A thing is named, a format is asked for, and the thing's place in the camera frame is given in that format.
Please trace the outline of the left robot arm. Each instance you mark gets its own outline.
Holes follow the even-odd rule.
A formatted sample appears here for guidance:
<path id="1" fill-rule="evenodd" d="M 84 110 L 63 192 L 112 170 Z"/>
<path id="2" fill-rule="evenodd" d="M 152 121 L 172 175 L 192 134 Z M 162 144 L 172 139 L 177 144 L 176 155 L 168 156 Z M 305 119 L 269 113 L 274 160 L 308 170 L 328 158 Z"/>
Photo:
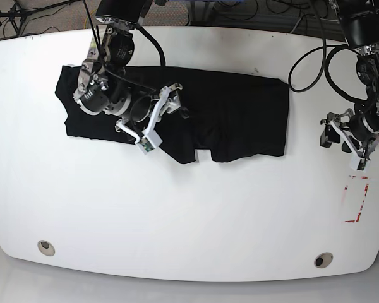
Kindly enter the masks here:
<path id="1" fill-rule="evenodd" d="M 379 1 L 332 1 L 346 43 L 328 54 L 324 74 L 330 87 L 354 107 L 341 114 L 329 113 L 321 120 L 324 148 L 337 143 L 350 153 L 361 170 L 379 144 Z M 341 51 L 356 54 L 356 74 L 365 86 L 366 99 L 350 96 L 330 75 L 330 63 Z"/>

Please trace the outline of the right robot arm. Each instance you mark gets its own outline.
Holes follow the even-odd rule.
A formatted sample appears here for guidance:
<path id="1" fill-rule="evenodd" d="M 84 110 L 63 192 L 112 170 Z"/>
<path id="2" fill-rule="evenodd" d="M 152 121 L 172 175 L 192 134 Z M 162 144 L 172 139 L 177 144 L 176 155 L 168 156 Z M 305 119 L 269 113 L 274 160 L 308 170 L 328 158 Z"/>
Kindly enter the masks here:
<path id="1" fill-rule="evenodd" d="M 74 101 L 85 113 L 116 116 L 116 131 L 133 137 L 135 145 L 149 152 L 162 143 L 155 126 L 164 114 L 181 109 L 179 83 L 153 88 L 126 75 L 125 67 L 135 51 L 133 30 L 157 49 L 161 69 L 166 59 L 160 44 L 144 29 L 151 1 L 101 1 L 95 18 L 104 30 L 93 26 L 93 39 L 78 75 Z"/>

